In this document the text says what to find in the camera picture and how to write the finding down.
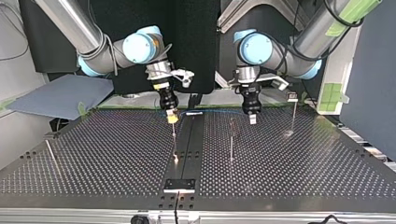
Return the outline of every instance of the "robotic arm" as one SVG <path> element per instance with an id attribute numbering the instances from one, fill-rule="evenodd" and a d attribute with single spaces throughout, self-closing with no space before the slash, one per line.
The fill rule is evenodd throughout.
<path id="1" fill-rule="evenodd" d="M 373 10 L 381 1 L 324 0 L 323 6 L 291 46 L 277 42 L 273 37 L 254 29 L 236 32 L 233 42 L 236 47 L 236 74 L 239 91 L 244 97 L 243 111 L 250 115 L 250 123 L 255 123 L 256 114 L 262 110 L 259 101 L 261 92 L 261 68 L 282 73 L 290 77 L 309 79 L 322 66 L 323 53 L 337 40 L 340 42 L 351 27 L 361 24 L 359 20 Z M 345 16 L 349 11 L 348 21 Z M 287 82 L 279 82 L 285 89 Z"/>
<path id="2" fill-rule="evenodd" d="M 194 73 L 172 71 L 167 58 L 163 35 L 157 26 L 139 29 L 125 39 L 112 43 L 100 28 L 88 18 L 77 0 L 35 0 L 78 52 L 82 71 L 91 77 L 106 75 L 135 64 L 146 64 L 148 80 L 160 94 L 161 108 L 166 110 L 169 123 L 176 123 L 178 99 L 170 88 L 170 78 L 191 84 Z"/>

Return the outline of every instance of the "white wall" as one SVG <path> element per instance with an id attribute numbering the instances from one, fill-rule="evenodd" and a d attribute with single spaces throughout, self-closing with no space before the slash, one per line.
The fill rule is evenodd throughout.
<path id="1" fill-rule="evenodd" d="M 17 0 L 0 0 L 18 9 Z M 17 18 L 2 7 L 19 26 Z M 8 23 L 0 10 L 0 59 L 17 55 L 25 50 L 26 41 Z M 46 83 L 42 74 L 35 72 L 30 51 L 18 59 L 0 61 L 0 104 L 19 97 Z M 27 115 L 9 110 L 0 111 L 0 169 L 17 159 L 42 141 L 50 131 L 50 118 Z"/>

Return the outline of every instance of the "black clamp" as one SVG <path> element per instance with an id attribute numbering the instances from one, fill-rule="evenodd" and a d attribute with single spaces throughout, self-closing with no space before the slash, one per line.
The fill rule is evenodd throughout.
<path id="1" fill-rule="evenodd" d="M 248 85 L 241 85 L 239 92 L 244 97 L 242 110 L 245 114 L 252 115 L 262 112 L 262 103 L 260 103 L 259 95 L 262 91 L 260 83 L 253 82 Z"/>

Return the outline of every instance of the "cable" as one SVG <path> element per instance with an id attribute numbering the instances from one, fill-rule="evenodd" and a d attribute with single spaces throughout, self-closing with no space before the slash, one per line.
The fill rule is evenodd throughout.
<path id="1" fill-rule="evenodd" d="M 178 224 L 178 216 L 177 216 L 178 195 L 179 195 L 179 193 L 177 193 L 177 199 L 176 199 L 175 211 L 174 211 L 174 214 L 175 214 L 175 223 L 176 223 L 176 224 Z"/>
<path id="2" fill-rule="evenodd" d="M 348 32 L 350 31 L 350 29 L 353 28 L 353 27 L 359 27 L 359 26 L 361 26 L 361 25 L 363 24 L 363 22 L 364 22 L 364 18 L 362 18 L 359 22 L 353 22 L 353 23 L 347 22 L 347 21 L 341 19 L 341 18 L 332 10 L 332 8 L 331 8 L 330 5 L 329 5 L 328 0 L 323 0 L 323 2 L 324 2 L 325 7 L 327 8 L 327 10 L 329 11 L 329 13 L 330 13 L 337 21 L 339 21 L 339 22 L 342 23 L 343 25 L 347 26 L 348 28 L 347 28 L 346 31 L 343 33 L 343 35 L 340 37 L 340 39 L 338 40 L 338 42 L 334 45 L 334 47 L 333 47 L 331 50 L 329 50 L 328 53 L 323 54 L 323 55 L 321 55 L 320 57 L 317 57 L 317 58 L 310 58 L 310 57 L 307 57 L 307 56 L 303 55 L 299 50 L 297 50 L 297 48 L 295 47 L 295 39 L 294 39 L 295 35 L 294 35 L 294 29 L 293 29 L 293 36 L 292 36 L 292 37 L 293 37 L 293 43 L 292 43 L 292 45 L 291 45 L 293 50 L 291 50 L 290 53 L 293 54 L 294 56 L 298 57 L 298 58 L 304 59 L 304 60 L 309 61 L 309 62 L 315 62 L 315 61 L 319 61 L 319 60 L 323 60 L 323 59 L 328 58 L 328 57 L 338 48 L 338 46 L 341 44 L 341 42 L 343 41 L 343 39 L 347 36 L 347 34 L 348 34 Z M 298 3 L 297 9 L 296 9 L 296 12 L 295 12 L 295 15 L 294 15 L 294 22 L 293 22 L 293 26 L 294 26 L 294 27 L 295 27 L 296 22 L 297 22 L 297 15 L 298 15 L 298 10 L 299 10 L 299 8 L 300 8 L 300 4 Z"/>
<path id="3" fill-rule="evenodd" d="M 332 16 L 341 24 L 345 25 L 345 26 L 349 26 L 349 27 L 359 27 L 363 24 L 364 22 L 364 18 L 362 18 L 359 22 L 353 22 L 350 23 L 348 21 L 345 21 L 344 19 L 342 19 L 341 17 L 339 17 L 334 10 L 332 9 L 332 7 L 330 7 L 330 4 L 328 2 L 328 0 L 323 0 L 324 6 L 327 8 L 327 10 L 329 11 L 330 14 L 332 14 Z"/>
<path id="4" fill-rule="evenodd" d="M 305 86 L 304 80 L 301 79 L 301 82 L 303 83 L 305 92 L 306 92 L 306 94 L 308 94 L 308 97 L 311 99 L 312 104 L 314 104 L 315 108 L 318 108 L 317 103 L 314 101 L 314 98 L 312 98 L 311 94 L 310 94 L 309 91 L 308 91 L 308 88 Z"/>
<path id="5" fill-rule="evenodd" d="M 321 221 L 321 222 L 309 222 L 308 224 L 326 224 L 326 223 L 329 222 L 330 218 L 334 219 L 337 223 L 340 223 L 340 224 L 347 224 L 347 222 L 345 222 L 345 221 L 338 220 L 338 218 L 337 218 L 336 216 L 334 216 L 334 215 L 329 215 L 328 217 L 326 217 L 326 218 L 325 218 L 323 221 Z"/>
<path id="6" fill-rule="evenodd" d="M 162 57 L 163 55 L 165 55 L 171 48 L 172 48 L 172 44 L 168 44 L 160 55 L 158 55 L 157 57 L 155 57 L 155 59 L 149 61 L 148 63 L 152 63 L 152 62 L 156 61 L 158 58 L 161 58 L 161 57 Z"/>
<path id="7" fill-rule="evenodd" d="M 95 20 L 93 19 L 93 16 L 92 16 L 92 13 L 91 13 L 91 7 L 92 7 L 91 6 L 91 0 L 88 0 L 87 4 L 88 4 L 88 14 L 90 16 L 90 20 L 93 23 L 93 25 L 96 27 L 96 29 L 98 29 L 98 31 L 101 34 L 101 44 L 93 52 L 90 52 L 90 53 L 80 53 L 80 52 L 78 52 L 78 55 L 80 55 L 81 58 L 83 58 L 86 61 L 92 60 L 95 57 L 97 57 L 100 53 L 102 53 L 102 51 L 105 49 L 106 45 L 108 45 L 109 50 L 110 50 L 111 59 L 113 61 L 114 75 L 117 76 L 119 74 L 119 68 L 118 68 L 118 65 L 117 65 L 117 59 L 116 59 L 116 53 L 115 53 L 115 50 L 114 50 L 113 41 L 111 41 L 110 36 L 108 36 L 108 35 L 106 35 L 106 34 L 104 34 L 102 32 L 100 27 L 96 24 Z"/>
<path id="8" fill-rule="evenodd" d="M 24 38 L 25 42 L 26 42 L 26 48 L 24 49 L 24 51 L 22 53 L 19 53 L 17 55 L 11 56 L 11 57 L 7 57 L 7 58 L 0 58 L 0 62 L 4 62 L 4 61 L 9 61 L 9 60 L 13 60 L 13 59 L 17 59 L 20 58 L 21 56 L 25 55 L 26 52 L 29 50 L 29 44 L 27 42 L 27 38 L 26 35 L 24 34 L 23 31 L 21 31 L 20 29 L 18 29 L 18 27 L 15 25 L 15 23 L 12 21 L 12 19 L 7 15 L 7 13 L 1 8 L 1 6 L 4 6 L 6 8 L 8 8 L 19 20 L 21 27 L 23 29 L 23 22 L 22 22 L 22 18 L 21 16 L 18 14 L 18 12 L 9 4 L 4 3 L 4 2 L 0 2 L 0 10 L 3 12 L 3 15 L 6 17 L 6 19 L 8 20 L 8 22 L 12 25 L 12 27 Z"/>

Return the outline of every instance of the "gray wall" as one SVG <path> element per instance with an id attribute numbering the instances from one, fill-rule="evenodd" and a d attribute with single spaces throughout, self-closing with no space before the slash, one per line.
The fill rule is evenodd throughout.
<path id="1" fill-rule="evenodd" d="M 2 0 L 18 8 L 17 0 Z M 18 20 L 1 7 L 18 25 Z M 23 52 L 24 38 L 7 22 L 0 10 L 0 59 Z M 0 62 L 0 105 L 24 95 L 42 85 L 45 79 L 35 72 L 30 51 L 22 57 Z M 0 169 L 16 160 L 22 153 L 38 145 L 50 131 L 50 118 L 27 115 L 0 108 Z"/>
<path id="2" fill-rule="evenodd" d="M 396 1 L 384 0 L 361 28 L 341 121 L 396 160 Z"/>

